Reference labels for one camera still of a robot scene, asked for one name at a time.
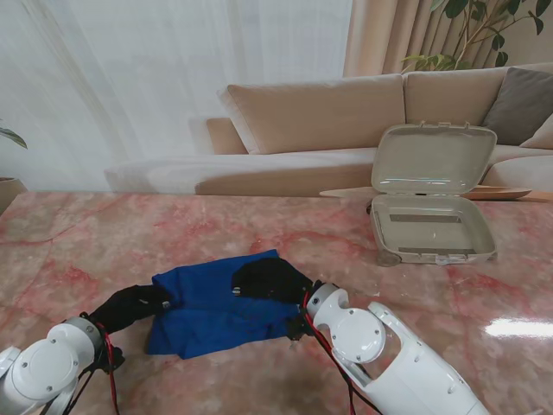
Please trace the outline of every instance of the blue cloth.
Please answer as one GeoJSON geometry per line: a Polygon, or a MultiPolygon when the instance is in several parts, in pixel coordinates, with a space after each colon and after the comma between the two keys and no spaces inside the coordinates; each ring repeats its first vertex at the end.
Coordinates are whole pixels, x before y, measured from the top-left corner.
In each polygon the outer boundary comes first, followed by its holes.
{"type": "Polygon", "coordinates": [[[247,342],[286,335],[285,321],[298,314],[294,304],[235,297],[232,274],[242,265],[278,257],[277,251],[181,266],[152,278],[172,296],[172,308],[156,317],[148,354],[187,359],[247,342]]]}

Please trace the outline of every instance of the red cable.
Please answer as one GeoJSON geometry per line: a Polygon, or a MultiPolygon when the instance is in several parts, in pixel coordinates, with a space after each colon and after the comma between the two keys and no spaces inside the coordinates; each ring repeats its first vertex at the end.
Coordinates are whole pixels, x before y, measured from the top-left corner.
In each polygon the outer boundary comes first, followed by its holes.
{"type": "Polygon", "coordinates": [[[105,331],[105,328],[102,324],[97,323],[97,325],[104,331],[105,344],[107,346],[107,360],[110,366],[110,387],[111,387],[111,402],[113,403],[113,408],[115,413],[119,415],[119,406],[118,406],[118,391],[115,387],[115,376],[113,375],[113,345],[111,345],[110,336],[105,331]]]}
{"type": "MultiPolygon", "coordinates": [[[[307,311],[307,303],[308,303],[308,296],[309,293],[305,293],[305,297],[303,298],[303,308],[307,311]]],[[[340,364],[338,361],[334,358],[332,354],[332,346],[330,346],[330,343],[328,342],[327,338],[318,330],[315,328],[315,325],[313,324],[313,321],[311,320],[311,316],[306,312],[305,313],[305,319],[307,320],[309,327],[313,330],[313,333],[315,336],[321,341],[321,344],[323,348],[327,351],[328,356],[334,361],[336,364],[336,367],[342,372],[342,374],[347,374],[344,372],[344,370],[340,367],[340,364]]],[[[349,413],[350,415],[355,415],[355,407],[353,406],[353,385],[350,382],[347,382],[348,387],[348,393],[349,393],[349,413]]]]}

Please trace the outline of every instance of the marble table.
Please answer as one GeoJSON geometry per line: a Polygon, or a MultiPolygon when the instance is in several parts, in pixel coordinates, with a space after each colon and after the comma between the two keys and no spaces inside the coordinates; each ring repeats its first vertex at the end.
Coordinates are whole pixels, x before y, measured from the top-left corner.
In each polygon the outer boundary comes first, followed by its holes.
{"type": "MultiPolygon", "coordinates": [[[[24,348],[158,272],[276,248],[310,278],[349,290],[353,305],[392,308],[492,413],[553,413],[553,206],[478,205],[497,261],[380,268],[359,200],[19,195],[0,217],[0,349],[24,348]]],[[[116,371],[123,415],[346,413],[343,380],[312,338],[182,361],[144,354],[150,326],[112,338],[127,358],[116,371]]],[[[112,413],[107,376],[92,378],[76,413],[112,413]]]]}

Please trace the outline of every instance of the white plastic box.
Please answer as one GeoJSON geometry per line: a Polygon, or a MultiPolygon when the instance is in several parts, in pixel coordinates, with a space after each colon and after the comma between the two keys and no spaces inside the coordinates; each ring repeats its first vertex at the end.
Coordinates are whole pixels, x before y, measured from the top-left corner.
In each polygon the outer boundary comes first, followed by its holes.
{"type": "Polygon", "coordinates": [[[497,137],[481,127],[397,125],[378,146],[371,223],[378,264],[466,264],[496,253],[486,219],[460,197],[486,171],[497,137]]]}

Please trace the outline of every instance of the white curtain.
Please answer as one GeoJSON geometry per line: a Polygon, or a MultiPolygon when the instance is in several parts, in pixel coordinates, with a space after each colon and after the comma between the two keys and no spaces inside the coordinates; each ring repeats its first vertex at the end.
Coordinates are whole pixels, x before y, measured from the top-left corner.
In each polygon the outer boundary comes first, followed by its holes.
{"type": "Polygon", "coordinates": [[[339,78],[351,0],[3,0],[0,176],[109,190],[125,161],[212,150],[229,83],[339,78]]]}

